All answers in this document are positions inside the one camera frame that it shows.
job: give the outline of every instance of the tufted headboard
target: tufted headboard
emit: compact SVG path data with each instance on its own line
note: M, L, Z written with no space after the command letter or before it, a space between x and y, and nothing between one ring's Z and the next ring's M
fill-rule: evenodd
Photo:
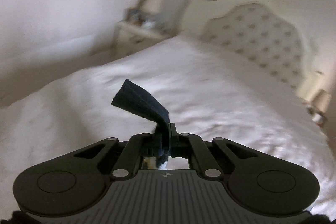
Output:
M180 30L243 55L309 101L323 76L299 20L293 0L191 0Z

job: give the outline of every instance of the wrinkled sheet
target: wrinkled sheet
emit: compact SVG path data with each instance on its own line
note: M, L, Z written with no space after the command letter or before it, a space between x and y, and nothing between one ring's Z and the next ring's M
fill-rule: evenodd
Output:
M299 98L238 54L182 35L0 110L2 218L18 208L11 187L24 169L107 137L126 141L153 130L153 122L110 105L125 79L165 106L179 133L228 138L309 169L321 188L311 213L336 218L335 160Z

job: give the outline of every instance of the silver screw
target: silver screw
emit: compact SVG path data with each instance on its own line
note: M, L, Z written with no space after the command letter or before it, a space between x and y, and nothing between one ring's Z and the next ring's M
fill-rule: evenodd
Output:
M128 171L125 169L117 169L112 172L112 175L114 175L117 178L123 178L128 175Z
M215 178L215 177L219 177L222 173L217 169L208 169L205 171L205 174L208 177Z

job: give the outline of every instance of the nightstand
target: nightstand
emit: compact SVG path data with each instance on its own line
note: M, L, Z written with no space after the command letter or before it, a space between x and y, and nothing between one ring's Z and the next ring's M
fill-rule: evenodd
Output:
M113 43L114 59L139 52L170 37L155 29L147 30L125 21L118 22Z

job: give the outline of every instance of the mattress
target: mattress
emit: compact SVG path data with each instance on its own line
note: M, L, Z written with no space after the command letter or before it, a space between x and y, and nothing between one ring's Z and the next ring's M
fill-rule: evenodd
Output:
M24 169L107 137L126 141L153 130L153 122L111 106L125 79L167 108L179 133L224 137L309 169L321 187L311 213L336 218L335 160L299 98L242 56L182 35L0 110L1 218L18 209L11 187Z

